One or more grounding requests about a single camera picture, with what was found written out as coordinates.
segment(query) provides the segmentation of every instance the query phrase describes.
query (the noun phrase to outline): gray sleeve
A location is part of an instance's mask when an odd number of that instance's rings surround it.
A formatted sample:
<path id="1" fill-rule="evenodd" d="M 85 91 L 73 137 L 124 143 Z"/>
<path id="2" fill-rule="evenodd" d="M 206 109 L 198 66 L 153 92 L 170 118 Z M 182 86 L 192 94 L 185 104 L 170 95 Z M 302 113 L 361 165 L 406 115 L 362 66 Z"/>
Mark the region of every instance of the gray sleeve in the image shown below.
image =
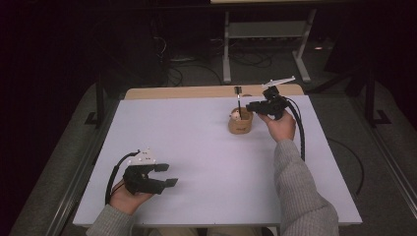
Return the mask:
<path id="1" fill-rule="evenodd" d="M 106 205 L 87 231 L 89 236 L 130 235 L 133 216 L 126 214 L 110 205 Z"/>
<path id="2" fill-rule="evenodd" d="M 338 235 L 333 205 L 316 189 L 294 142 L 281 141 L 274 153 L 274 180 L 281 205 L 281 235 Z"/>

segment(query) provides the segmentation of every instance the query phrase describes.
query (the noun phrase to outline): metal frame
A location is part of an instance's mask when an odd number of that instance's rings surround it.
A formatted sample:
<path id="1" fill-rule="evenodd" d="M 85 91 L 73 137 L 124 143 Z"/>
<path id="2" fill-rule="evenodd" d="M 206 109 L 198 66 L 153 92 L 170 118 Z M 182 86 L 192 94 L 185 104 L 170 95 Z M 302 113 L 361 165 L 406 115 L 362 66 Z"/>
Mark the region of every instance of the metal frame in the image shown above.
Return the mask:
<path id="1" fill-rule="evenodd" d="M 103 93 L 102 91 L 98 91 L 99 89 L 102 88 L 100 88 L 100 85 L 97 85 L 97 105 L 101 106 L 97 107 L 97 112 L 101 113 L 100 115 L 97 115 L 101 117 L 99 118 L 100 121 L 95 123 L 96 132 L 91 137 L 89 148 L 84 153 L 84 156 L 74 173 L 73 179 L 71 180 L 67 191 L 59 203 L 59 207 L 56 210 L 45 235 L 60 235 L 69 216 L 78 205 L 79 200 L 83 196 L 84 189 L 89 182 L 89 168 L 91 167 L 91 164 L 95 162 L 96 157 L 101 151 L 101 146 L 107 136 L 114 114 L 116 113 L 119 100 L 108 99 L 106 102 L 107 105 L 105 106 L 106 112 L 104 113 L 102 110 L 104 109 L 104 105 L 102 103 L 103 100 L 101 100 L 103 99 Z"/>
<path id="2" fill-rule="evenodd" d="M 245 37 L 301 37 L 301 44 L 298 47 L 297 50 L 293 51 L 293 57 L 295 60 L 295 64 L 297 65 L 298 71 L 300 72 L 301 78 L 304 83 L 309 83 L 311 81 L 309 73 L 307 72 L 307 69 L 303 62 L 303 52 L 306 47 L 310 30 L 313 25 L 314 18 L 316 16 L 317 9 L 310 10 L 309 16 L 307 21 L 303 21 L 303 29 L 300 33 L 296 32 L 282 32 L 282 33 L 276 33 L 273 30 L 270 34 L 253 34 L 250 35 L 249 33 L 245 34 L 234 34 L 231 31 L 232 24 L 239 25 L 239 23 L 230 23 L 229 21 L 229 12 L 225 12 L 225 20 L 224 20 L 224 53 L 223 53 L 223 82 L 225 84 L 231 83 L 231 73 L 230 73 L 230 62 L 229 62 L 229 38 L 245 38 Z M 282 22 L 282 27 L 284 24 L 299 24 L 300 22 Z M 257 23 L 260 27 L 265 26 L 268 24 L 269 26 L 273 26 L 272 23 Z"/>
<path id="3" fill-rule="evenodd" d="M 361 103 L 357 99 L 352 99 L 352 104 L 353 104 L 353 107 L 356 108 L 356 111 L 358 113 L 362 112 L 364 107 L 361 105 Z M 391 174 L 391 177 L 395 185 L 397 186 L 402 197 L 404 197 L 405 201 L 407 202 L 408 207 L 410 208 L 414 217 L 417 219 L 416 190 L 414 190 L 414 188 L 411 186 L 410 182 L 408 181 L 407 177 L 402 172 L 401 168 L 399 167 L 398 163 L 395 160 L 395 157 L 389 151 L 389 148 L 385 144 L 375 124 L 372 124 L 372 123 L 370 124 L 369 117 L 364 117 L 361 115 L 359 115 L 358 117 L 368 122 L 368 125 L 363 125 L 363 127 L 369 132 L 375 144 L 378 146 L 378 149 L 381 151 L 382 156 L 387 163 L 387 169 L 389 173 Z"/>

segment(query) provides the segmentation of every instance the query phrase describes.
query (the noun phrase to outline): wire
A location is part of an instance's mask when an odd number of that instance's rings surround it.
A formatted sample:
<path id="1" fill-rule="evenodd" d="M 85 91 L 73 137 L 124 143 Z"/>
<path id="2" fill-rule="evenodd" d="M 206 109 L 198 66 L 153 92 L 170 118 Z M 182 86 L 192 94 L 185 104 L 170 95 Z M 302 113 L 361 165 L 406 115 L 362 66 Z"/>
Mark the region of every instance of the wire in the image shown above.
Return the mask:
<path id="1" fill-rule="evenodd" d="M 176 71 L 179 74 L 179 77 L 175 77 L 174 75 L 172 75 L 172 73 L 169 70 Z M 178 82 L 174 82 L 170 77 L 178 80 Z M 167 81 L 167 84 L 166 84 L 167 87 L 169 87 L 169 82 L 171 82 L 175 87 L 178 87 L 180 85 L 182 86 L 182 81 L 183 81 L 184 76 L 179 70 L 177 70 L 175 68 L 169 68 L 167 78 L 168 78 L 168 81 Z"/>
<path id="2" fill-rule="evenodd" d="M 111 55 L 111 53 L 109 51 L 107 51 L 107 49 L 105 49 L 98 41 L 97 39 L 93 36 L 92 37 L 92 41 L 110 58 L 112 59 L 117 65 L 119 65 L 123 70 L 125 70 L 128 74 L 130 74 L 132 77 L 136 77 L 137 75 L 135 73 L 133 73 L 131 70 L 129 70 L 128 68 L 126 68 L 119 60 L 117 60 L 113 55 Z M 128 85 L 136 87 L 138 86 L 135 83 L 132 83 L 131 80 L 126 80 L 124 79 L 124 77 L 121 77 L 122 80 L 124 82 L 126 82 Z"/>
<path id="3" fill-rule="evenodd" d="M 117 186 L 117 188 L 115 190 L 113 190 L 113 192 L 111 192 L 110 196 L 113 196 L 113 194 L 120 189 L 123 185 L 125 185 L 125 183 L 122 183 L 121 185 Z"/>
<path id="4" fill-rule="evenodd" d="M 303 127 L 303 123 L 301 122 L 301 113 L 300 116 L 298 115 L 297 111 L 295 110 L 294 106 L 291 104 L 291 102 L 288 102 L 288 107 L 291 110 L 292 114 L 294 115 L 295 121 L 297 122 L 298 125 L 298 130 L 300 131 L 300 142 L 301 142 L 301 159 L 303 159 L 304 161 L 306 160 L 306 147 L 305 147 L 305 143 L 306 143 L 306 138 L 304 135 L 304 127 Z"/>
<path id="5" fill-rule="evenodd" d="M 141 151 L 140 151 L 140 150 L 138 150 L 138 152 L 131 152 L 131 153 L 129 153 L 129 154 L 127 154 L 127 155 L 123 156 L 123 157 L 119 160 L 119 162 L 117 163 L 117 165 L 115 165 L 115 166 L 113 167 L 113 171 L 111 172 L 110 179 L 108 180 L 108 183 L 107 183 L 107 189 L 106 189 L 106 192 L 105 192 L 104 203 L 105 203 L 106 205 L 110 203 L 110 198 L 111 198 L 111 187 L 113 186 L 113 182 L 114 182 L 114 179 L 116 178 L 117 171 L 119 170 L 120 165 L 122 164 L 122 162 L 123 162 L 126 158 L 128 158 L 129 156 L 135 156 L 135 155 L 137 155 L 139 152 L 141 152 Z"/>
<path id="6" fill-rule="evenodd" d="M 259 61 L 254 62 L 254 61 L 251 61 L 251 60 L 249 60 L 247 58 L 244 58 L 244 57 L 241 57 L 240 59 L 237 59 L 237 57 L 234 54 L 230 54 L 229 58 L 232 61 L 234 61 L 238 64 L 241 64 L 241 65 L 244 65 L 244 66 L 252 66 L 252 67 L 256 67 L 256 68 L 268 68 L 272 65 L 272 57 L 273 56 L 266 56 L 265 58 L 263 58 L 263 56 L 258 54 L 258 53 L 255 53 L 253 55 L 258 56 L 260 58 Z M 260 66 L 262 63 L 264 63 L 266 61 L 268 61 L 268 63 L 266 65 Z"/>
<path id="7" fill-rule="evenodd" d="M 201 68 L 204 68 L 204 69 L 207 69 L 207 70 L 209 70 L 209 71 L 211 71 L 215 76 L 216 76 L 216 78 L 218 79 L 218 81 L 219 81 L 219 83 L 220 83 L 220 85 L 222 85 L 222 81 L 221 81 L 221 78 L 220 78 L 220 76 L 217 74 L 217 72 L 216 71 L 214 71 L 212 68 L 210 68 L 210 67 L 207 67 L 207 66 L 203 66 L 203 65 L 197 65 L 197 64 L 195 64 L 195 65 L 179 65 L 179 66 L 175 66 L 176 68 L 181 68 L 181 67 L 201 67 Z"/>
<path id="8" fill-rule="evenodd" d="M 160 59 L 162 59 L 163 58 L 163 52 L 165 52 L 166 47 L 167 47 L 166 41 L 165 41 L 165 39 L 163 39 L 162 37 L 159 37 L 159 36 L 155 36 L 153 39 L 158 39 L 158 40 L 161 40 L 163 42 L 162 49 L 160 50 L 160 52 L 156 53 L 156 56 L 159 57 Z"/>
<path id="9" fill-rule="evenodd" d="M 300 121 L 301 121 L 302 120 L 301 119 L 301 111 L 300 111 L 300 108 L 298 107 L 297 103 L 295 103 L 295 101 L 291 98 L 285 97 L 285 99 L 289 100 L 291 103 L 293 103 L 295 105 L 295 107 L 297 108 L 297 111 L 298 111 L 298 116 L 299 116 Z"/>
<path id="10" fill-rule="evenodd" d="M 360 168 L 361 168 L 361 181 L 359 182 L 359 186 L 358 186 L 358 189 L 356 190 L 356 192 L 355 192 L 355 195 L 356 196 L 358 196 L 359 194 L 360 194 L 360 192 L 361 192 L 361 190 L 362 190 L 362 186 L 363 186 L 363 184 L 364 184 L 364 180 L 365 180 L 365 168 L 364 168 L 364 165 L 363 165 L 363 163 L 362 163 L 362 161 L 361 161 L 361 159 L 359 158 L 359 156 L 355 153 L 355 151 L 353 151 L 350 147 L 348 147 L 347 145 L 345 145 L 345 144 L 343 144 L 343 143 L 341 143 L 341 142 L 339 142 L 339 141 L 336 141 L 336 140 L 334 140 L 334 139 L 332 139 L 332 138 L 328 138 L 328 137 L 326 137 L 326 139 L 328 140 L 328 141 L 332 141 L 332 142 L 334 142 L 334 143 L 337 143 L 338 145 L 340 145 L 340 146 L 342 146 L 342 147 L 344 147 L 344 148 L 346 148 L 346 149 L 348 149 L 352 154 L 353 154 L 353 156 L 355 156 L 355 158 L 356 158 L 356 160 L 358 161 L 358 163 L 359 163 L 359 166 L 360 166 Z"/>

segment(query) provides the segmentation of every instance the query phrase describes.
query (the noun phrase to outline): brown cup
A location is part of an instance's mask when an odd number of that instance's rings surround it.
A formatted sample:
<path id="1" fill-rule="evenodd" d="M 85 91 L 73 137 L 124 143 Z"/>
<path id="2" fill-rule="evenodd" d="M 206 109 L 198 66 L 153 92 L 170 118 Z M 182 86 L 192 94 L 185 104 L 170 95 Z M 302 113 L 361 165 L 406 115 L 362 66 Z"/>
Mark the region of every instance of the brown cup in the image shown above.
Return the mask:
<path id="1" fill-rule="evenodd" d="M 237 110 L 239 110 L 238 107 L 234 108 L 230 114 L 233 114 Z M 253 112 L 248 111 L 245 107 L 241 107 L 240 110 L 242 112 L 241 120 L 235 120 L 232 117 L 229 119 L 229 131 L 235 135 L 247 134 L 252 128 Z"/>

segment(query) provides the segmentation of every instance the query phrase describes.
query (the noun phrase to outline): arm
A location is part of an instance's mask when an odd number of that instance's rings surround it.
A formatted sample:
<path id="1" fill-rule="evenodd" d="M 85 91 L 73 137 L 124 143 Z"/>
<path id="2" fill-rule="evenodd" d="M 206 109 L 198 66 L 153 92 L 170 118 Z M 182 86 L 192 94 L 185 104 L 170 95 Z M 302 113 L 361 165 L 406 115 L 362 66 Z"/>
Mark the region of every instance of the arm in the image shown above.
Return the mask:
<path id="1" fill-rule="evenodd" d="M 104 207 L 94 224 L 87 231 L 87 235 L 130 235 L 134 223 L 133 214 L 141 204 L 152 196 L 152 194 L 139 193 L 132 195 L 125 188 L 123 181 L 119 182 L 113 188 L 110 204 Z"/>
<path id="2" fill-rule="evenodd" d="M 284 111 L 279 120 L 259 115 L 276 141 L 274 180 L 280 199 L 281 235 L 338 235 L 338 217 L 317 192 L 313 176 L 295 146 L 295 121 Z"/>

